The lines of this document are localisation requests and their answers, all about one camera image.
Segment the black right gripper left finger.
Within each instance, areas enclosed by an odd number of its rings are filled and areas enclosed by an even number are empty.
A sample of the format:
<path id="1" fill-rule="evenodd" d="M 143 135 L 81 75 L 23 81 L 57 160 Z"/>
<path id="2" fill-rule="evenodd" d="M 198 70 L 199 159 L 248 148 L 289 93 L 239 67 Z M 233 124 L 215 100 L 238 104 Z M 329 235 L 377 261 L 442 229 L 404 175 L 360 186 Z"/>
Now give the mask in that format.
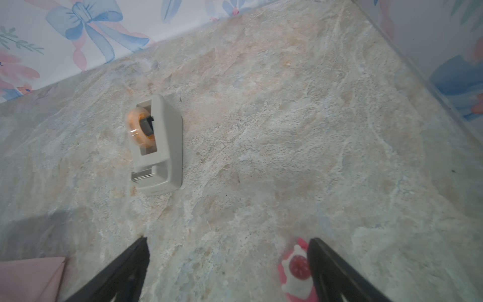
<path id="1" fill-rule="evenodd" d="M 147 238 L 141 237 L 67 301 L 138 301 L 149 262 Z"/>

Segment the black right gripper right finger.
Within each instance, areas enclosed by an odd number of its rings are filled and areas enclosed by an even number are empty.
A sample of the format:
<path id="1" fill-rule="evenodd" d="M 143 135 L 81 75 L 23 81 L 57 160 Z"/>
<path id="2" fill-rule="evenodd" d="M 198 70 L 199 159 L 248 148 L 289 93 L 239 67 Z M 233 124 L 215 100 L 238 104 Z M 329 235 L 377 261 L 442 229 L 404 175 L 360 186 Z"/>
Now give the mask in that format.
<path id="1" fill-rule="evenodd" d="M 391 301 L 322 239 L 309 241 L 307 255 L 319 301 Z"/>

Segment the purple pink wrapping paper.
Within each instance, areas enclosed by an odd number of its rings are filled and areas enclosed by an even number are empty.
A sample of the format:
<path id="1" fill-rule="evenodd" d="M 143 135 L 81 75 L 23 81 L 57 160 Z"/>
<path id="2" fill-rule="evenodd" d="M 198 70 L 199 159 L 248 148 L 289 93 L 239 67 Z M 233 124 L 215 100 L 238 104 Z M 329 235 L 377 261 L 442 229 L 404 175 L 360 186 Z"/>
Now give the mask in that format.
<path id="1" fill-rule="evenodd" d="M 66 258 L 47 257 L 1 263 L 1 301 L 56 301 Z"/>

